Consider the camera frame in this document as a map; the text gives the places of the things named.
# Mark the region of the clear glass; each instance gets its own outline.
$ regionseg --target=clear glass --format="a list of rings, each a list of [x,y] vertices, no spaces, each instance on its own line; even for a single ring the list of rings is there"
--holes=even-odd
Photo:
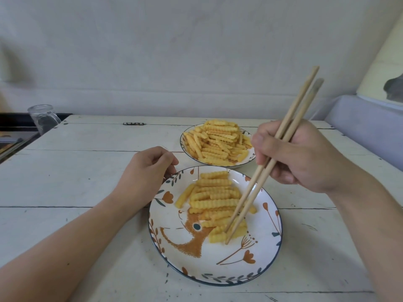
[[[53,112],[52,105],[35,105],[29,107],[28,112],[41,136],[62,122]]]

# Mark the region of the pile of french fries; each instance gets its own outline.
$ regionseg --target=pile of french fries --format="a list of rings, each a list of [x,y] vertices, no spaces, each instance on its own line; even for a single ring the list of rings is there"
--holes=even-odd
[[[201,226],[213,228],[209,234],[210,243],[224,242],[227,239],[224,229],[242,196],[239,189],[232,186],[228,176],[227,171],[201,173],[201,179],[190,184],[175,202],[177,208],[182,208],[190,199],[189,213],[200,214]],[[255,214],[257,210],[252,206],[249,212]],[[246,231],[247,224],[243,220],[232,238],[244,236]]]
[[[249,137],[242,134],[236,123],[211,120],[184,133],[184,144],[192,157],[218,166],[233,166],[242,162],[252,148]]]

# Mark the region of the pair of chopsticks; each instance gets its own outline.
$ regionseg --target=pair of chopsticks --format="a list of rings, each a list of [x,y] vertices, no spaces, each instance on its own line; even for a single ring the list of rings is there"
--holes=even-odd
[[[285,115],[283,121],[281,122],[280,127],[277,130],[276,135],[275,135],[276,139],[281,139],[285,142],[289,142],[290,139],[292,138],[292,136],[294,135],[295,131],[298,128],[298,125],[300,124],[301,119],[304,117],[306,111],[308,110],[310,104],[314,100],[316,94],[318,93],[320,87],[322,86],[322,84],[324,82],[323,78],[318,78],[317,80],[315,80],[314,85],[312,86],[310,92],[307,95],[307,98],[302,103],[294,120],[292,120],[296,110],[298,109],[298,106],[300,105],[306,92],[308,91],[309,87],[311,86],[311,83],[314,80],[318,71],[319,71],[319,66],[315,66],[312,68],[312,72],[306,79],[304,85],[301,87],[300,92],[298,93],[298,96],[295,98],[295,100],[291,104],[290,109],[287,111],[287,114]],[[269,177],[271,171],[273,170],[274,166],[276,165],[276,162],[277,162],[276,159],[271,159],[270,157],[267,157],[265,163],[263,165],[259,165],[257,167],[254,175],[252,176],[251,180],[249,181],[249,184],[246,188],[245,193],[242,195],[242,197],[239,200],[239,203],[230,219],[230,222],[228,223],[227,227],[224,230],[224,232],[227,233],[228,230],[231,228],[231,232],[228,235],[228,238],[227,238],[225,244],[229,243],[230,239],[232,238],[235,231],[239,227],[239,224],[245,218],[246,213],[249,211],[250,207],[252,206],[260,189],[263,187],[263,185],[266,182],[267,178]],[[239,218],[235,222],[234,226],[232,226],[232,223],[234,222],[241,207],[244,204],[245,204],[245,206],[244,206],[243,210],[241,211]]]

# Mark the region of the painted eye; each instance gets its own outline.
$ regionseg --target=painted eye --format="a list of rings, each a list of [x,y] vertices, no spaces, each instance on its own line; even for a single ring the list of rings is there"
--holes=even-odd
[[[194,223],[193,224],[193,228],[196,231],[200,231],[202,229],[202,226],[199,223]]]

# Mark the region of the person's right arm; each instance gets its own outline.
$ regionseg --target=person's right arm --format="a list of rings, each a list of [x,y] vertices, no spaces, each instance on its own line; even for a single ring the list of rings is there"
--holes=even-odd
[[[356,166],[309,122],[291,143],[273,136],[279,121],[262,124],[252,138],[256,160],[279,161],[271,176],[326,193],[339,210],[382,301],[403,299],[403,209],[383,185]]]

